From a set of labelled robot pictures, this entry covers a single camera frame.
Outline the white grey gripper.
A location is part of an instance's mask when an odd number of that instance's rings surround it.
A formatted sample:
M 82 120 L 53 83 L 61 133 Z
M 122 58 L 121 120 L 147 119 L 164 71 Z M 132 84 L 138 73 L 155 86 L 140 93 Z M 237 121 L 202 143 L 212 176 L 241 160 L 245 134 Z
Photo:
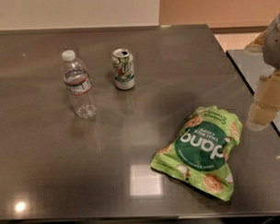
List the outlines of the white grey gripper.
M 263 61 L 275 68 L 254 93 L 248 112 L 247 126 L 262 131 L 280 112 L 280 12 L 268 26 L 263 39 Z

